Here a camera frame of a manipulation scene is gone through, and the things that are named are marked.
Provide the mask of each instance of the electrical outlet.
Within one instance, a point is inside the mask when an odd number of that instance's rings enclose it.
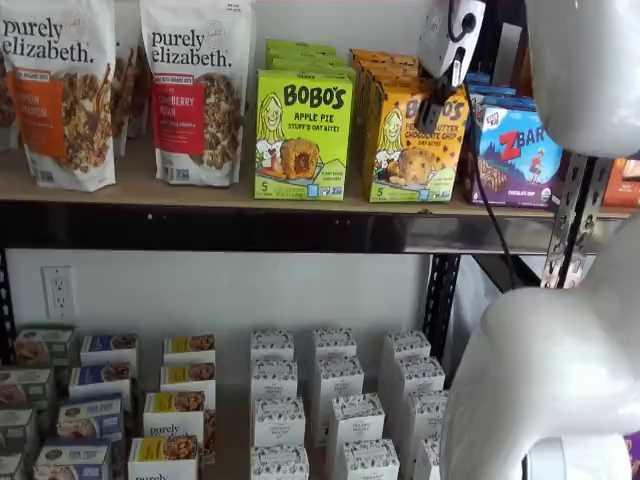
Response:
[[[76,315],[71,267],[42,267],[42,279],[49,318],[69,318]]]

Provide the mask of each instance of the cranberry granola bag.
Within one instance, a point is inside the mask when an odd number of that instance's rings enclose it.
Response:
[[[237,182],[250,0],[141,0],[141,17],[153,74],[156,177],[176,185]]]

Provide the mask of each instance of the bobo's apple pie box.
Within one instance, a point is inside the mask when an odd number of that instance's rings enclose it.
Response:
[[[255,198],[343,199],[352,94],[348,75],[258,72]]]

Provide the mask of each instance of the purely elizabeth granola bag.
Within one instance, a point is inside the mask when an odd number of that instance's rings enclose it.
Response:
[[[156,177],[236,183],[253,50],[250,0],[141,0],[141,17],[153,73]]]
[[[113,0],[0,0],[7,81],[38,185],[115,183]]]

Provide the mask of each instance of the red label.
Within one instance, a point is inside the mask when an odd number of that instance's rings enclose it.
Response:
[[[193,75],[157,74],[153,79],[153,132],[165,152],[204,152],[204,85]]]

